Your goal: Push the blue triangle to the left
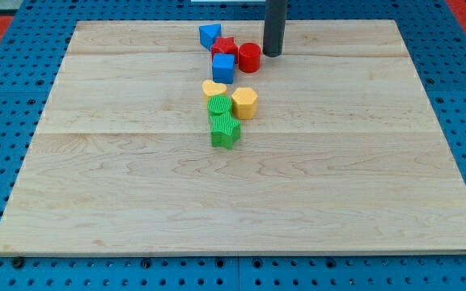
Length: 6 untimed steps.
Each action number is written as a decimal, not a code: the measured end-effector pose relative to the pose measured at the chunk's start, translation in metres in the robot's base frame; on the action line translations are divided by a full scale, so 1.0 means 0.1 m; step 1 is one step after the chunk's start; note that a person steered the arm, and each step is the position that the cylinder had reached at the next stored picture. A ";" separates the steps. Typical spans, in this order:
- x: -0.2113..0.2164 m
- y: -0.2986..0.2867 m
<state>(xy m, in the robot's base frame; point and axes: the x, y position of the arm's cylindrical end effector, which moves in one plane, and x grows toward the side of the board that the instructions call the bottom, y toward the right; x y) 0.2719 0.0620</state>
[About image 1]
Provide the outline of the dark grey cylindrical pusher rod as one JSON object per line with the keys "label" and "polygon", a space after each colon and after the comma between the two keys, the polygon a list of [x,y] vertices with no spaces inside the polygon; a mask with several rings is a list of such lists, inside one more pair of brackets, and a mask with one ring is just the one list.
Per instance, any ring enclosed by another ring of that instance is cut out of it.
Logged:
{"label": "dark grey cylindrical pusher rod", "polygon": [[265,2],[262,52],[267,57],[278,57],[282,54],[287,4],[287,0]]}

